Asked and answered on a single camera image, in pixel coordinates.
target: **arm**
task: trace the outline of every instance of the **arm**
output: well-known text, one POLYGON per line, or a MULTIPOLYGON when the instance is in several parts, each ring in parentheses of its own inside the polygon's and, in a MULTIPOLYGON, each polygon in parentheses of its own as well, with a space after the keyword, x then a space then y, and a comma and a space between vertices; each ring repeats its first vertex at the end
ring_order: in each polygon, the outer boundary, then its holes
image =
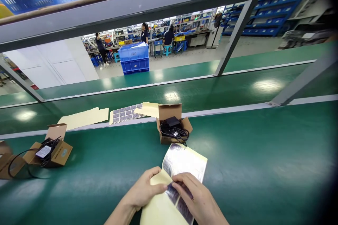
POLYGON ((121 199, 104 225, 129 225, 134 214, 150 202, 157 194, 164 193, 167 185, 150 185, 150 179, 161 171, 154 167, 143 173, 135 185, 121 199))
POLYGON ((175 175, 173 181, 183 182, 190 191, 188 194, 181 185, 172 184, 199 225, 229 225, 210 191, 191 173, 175 175))

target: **gray steel beam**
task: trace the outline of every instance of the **gray steel beam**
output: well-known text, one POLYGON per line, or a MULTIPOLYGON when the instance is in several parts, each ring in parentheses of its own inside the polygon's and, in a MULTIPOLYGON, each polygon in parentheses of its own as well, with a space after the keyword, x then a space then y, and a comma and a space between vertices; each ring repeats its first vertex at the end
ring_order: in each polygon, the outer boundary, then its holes
POLYGON ((106 0, 0 26, 0 52, 246 0, 106 0))
POLYGON ((238 20, 236 22, 236 25, 233 29, 233 32, 231 33, 229 43, 225 47, 225 57, 222 57, 218 67, 215 72, 215 76, 221 76, 223 74, 223 71, 228 64, 228 61, 232 55, 232 52, 234 51, 236 44, 242 35, 243 29, 245 28, 246 24, 248 23, 250 19, 250 15, 254 9, 254 7, 257 5, 258 0, 249 0, 246 1, 243 9, 238 17, 238 20))
POLYGON ((12 78, 21 88, 25 90, 25 92, 31 95, 36 101, 44 101, 44 99, 39 94, 37 94, 37 92, 32 87, 27 85, 26 82, 22 80, 22 78, 15 71, 13 71, 2 58, 0 58, 0 67, 7 75, 9 75, 10 78, 12 78))
POLYGON ((276 97, 267 103, 273 107, 287 105, 309 84, 309 82, 336 63, 337 60, 338 58, 335 52, 320 57, 314 63, 311 63, 311 65, 296 77, 292 83, 286 86, 276 97))

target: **standing fan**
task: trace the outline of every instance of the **standing fan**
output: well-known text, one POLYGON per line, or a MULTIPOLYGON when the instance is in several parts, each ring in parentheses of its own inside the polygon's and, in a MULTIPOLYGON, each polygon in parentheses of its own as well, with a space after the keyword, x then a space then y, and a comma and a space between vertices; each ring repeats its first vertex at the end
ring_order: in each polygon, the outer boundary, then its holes
POLYGON ((217 47, 214 47, 214 42, 215 42, 215 38, 216 38, 216 35, 218 33, 218 29, 219 29, 219 26, 221 25, 221 19, 222 19, 222 13, 219 13, 216 15, 215 17, 215 23, 214 23, 214 27, 217 28, 217 31, 216 31, 216 34, 214 36, 214 40, 212 41, 212 44, 211 44, 211 47, 207 47, 207 49, 215 49, 217 47))

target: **blue shelving rack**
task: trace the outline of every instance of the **blue shelving rack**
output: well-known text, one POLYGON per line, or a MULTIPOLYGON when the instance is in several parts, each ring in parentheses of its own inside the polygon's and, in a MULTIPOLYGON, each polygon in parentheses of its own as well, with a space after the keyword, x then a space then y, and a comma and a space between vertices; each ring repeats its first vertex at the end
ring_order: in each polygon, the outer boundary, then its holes
MULTIPOLYGON (((242 35, 275 37, 302 0, 259 0, 242 35)), ((231 35, 244 4, 224 9, 222 35, 231 35)))

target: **green conveyor belt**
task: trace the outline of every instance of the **green conveyor belt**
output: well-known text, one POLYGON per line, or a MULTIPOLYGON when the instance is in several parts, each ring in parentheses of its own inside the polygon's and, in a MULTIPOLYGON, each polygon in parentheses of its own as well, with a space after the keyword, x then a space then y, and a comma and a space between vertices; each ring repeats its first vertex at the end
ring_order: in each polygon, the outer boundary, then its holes
MULTIPOLYGON (((309 64, 247 72, 174 84, 65 99, 0 109, 0 134, 44 130, 62 116, 94 107, 110 110, 141 102, 182 103, 183 112, 201 111, 270 101, 309 64)), ((309 84, 299 97, 338 94, 337 66, 309 84)))
MULTIPOLYGON (((303 46, 282 51, 231 58, 224 72, 232 72, 273 65, 316 60, 331 50, 334 43, 323 43, 303 46)), ((137 75, 118 76, 94 81, 68 84, 37 90, 44 99, 74 96, 105 90, 120 89, 152 83, 173 81, 214 74, 219 61, 197 63, 168 69, 139 73, 137 75)), ((26 92, 19 92, 0 97, 0 106, 33 102, 34 99, 26 92)))
MULTIPOLYGON (((208 158, 204 184, 231 225, 313 221, 336 165, 337 106, 322 102, 190 119, 188 146, 208 158)), ((8 142, 18 153, 43 139, 8 142)), ((66 165, 37 174, 48 179, 0 180, 1 225, 102 225, 168 149, 154 122, 68 132, 65 140, 74 147, 66 165)), ((140 212, 131 224, 139 218, 140 212)))

